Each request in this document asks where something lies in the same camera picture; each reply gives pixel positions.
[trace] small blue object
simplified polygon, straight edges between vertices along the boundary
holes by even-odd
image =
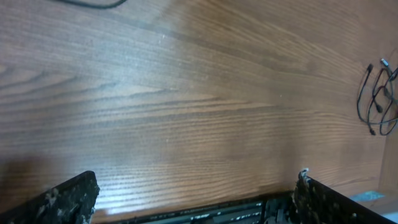
[[[384,66],[388,67],[388,62],[384,58],[381,59],[381,62]]]
[[[355,201],[355,202],[369,202],[372,200],[376,200],[379,198],[384,197],[383,194],[380,194],[379,192],[375,192],[374,190],[364,192],[361,194],[357,194],[354,196],[351,196],[349,199]]]

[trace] black device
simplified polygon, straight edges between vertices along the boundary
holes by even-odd
[[[136,217],[112,224],[394,223],[313,180],[306,172],[299,173],[296,188],[292,191]],[[0,214],[0,223],[90,223],[99,191],[94,172],[86,171]]]

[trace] wooden surface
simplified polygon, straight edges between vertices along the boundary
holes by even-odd
[[[398,132],[386,138],[381,167],[379,190],[390,194],[398,202]]]
[[[345,195],[377,188],[385,138],[355,103],[397,47],[397,7],[2,1],[0,211],[85,170],[95,222],[285,190],[304,167]]]

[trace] wooden table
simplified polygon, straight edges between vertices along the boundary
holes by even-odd
[[[397,47],[397,8],[3,0],[0,211],[85,170],[95,222],[278,192],[304,167],[345,195],[376,189],[385,138],[356,98]]]

